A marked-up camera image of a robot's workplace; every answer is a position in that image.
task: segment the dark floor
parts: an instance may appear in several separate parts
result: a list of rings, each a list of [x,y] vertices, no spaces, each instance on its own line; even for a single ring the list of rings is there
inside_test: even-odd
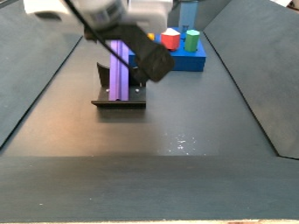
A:
[[[147,87],[146,110],[98,110],[79,44],[0,157],[4,222],[299,219],[298,168],[277,157],[207,39],[203,73]]]
[[[171,72],[147,86],[147,109],[99,110],[100,46],[79,44],[3,148],[3,156],[103,155],[274,157],[210,43],[203,73]]]

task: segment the green object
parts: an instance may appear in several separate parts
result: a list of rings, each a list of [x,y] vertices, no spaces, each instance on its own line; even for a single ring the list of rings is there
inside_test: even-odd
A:
[[[186,40],[185,40],[185,51],[186,52],[197,52],[198,51],[198,43],[201,39],[201,32],[195,30],[190,30],[186,32]]]

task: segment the black sheet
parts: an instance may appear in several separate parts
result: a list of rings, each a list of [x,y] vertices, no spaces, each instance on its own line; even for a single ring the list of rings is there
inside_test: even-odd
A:
[[[24,13],[0,9],[0,146],[68,57],[80,37],[62,35]]]
[[[299,17],[261,0],[234,0],[205,32],[266,134],[299,158]]]

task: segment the black cable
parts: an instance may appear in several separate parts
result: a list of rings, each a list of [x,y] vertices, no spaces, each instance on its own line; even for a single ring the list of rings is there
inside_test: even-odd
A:
[[[72,4],[71,0],[64,0],[64,2],[70,6],[70,10],[72,11],[72,13],[75,14],[75,16],[78,17],[79,21],[84,24],[86,29],[91,32],[91,34],[94,35],[94,37],[98,39],[99,43],[107,48],[107,50],[114,54],[114,56],[117,57],[117,59],[122,62],[122,64],[129,68],[129,71],[133,73],[134,72],[134,68],[127,64],[127,62],[125,61],[125,59],[122,57],[119,57],[119,55],[117,54],[117,52],[111,49],[110,45],[106,43],[106,40],[100,37],[100,35],[98,34],[98,32],[91,28],[87,20],[80,15],[80,12],[78,11],[78,9],[76,9],[75,5]]]

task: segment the white robot part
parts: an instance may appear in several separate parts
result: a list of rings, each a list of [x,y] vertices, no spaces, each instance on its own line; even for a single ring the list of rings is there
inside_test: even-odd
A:
[[[23,0],[24,11],[59,32],[82,34],[83,25],[62,0]]]
[[[173,0],[131,0],[126,21],[135,22],[145,32],[162,33],[167,29]]]
[[[146,32],[161,33],[167,29],[169,12],[174,0],[74,0],[82,16],[96,30],[117,22],[137,23]],[[64,32],[83,33],[83,25],[72,15],[63,0],[23,0],[28,14],[48,24],[58,24]]]

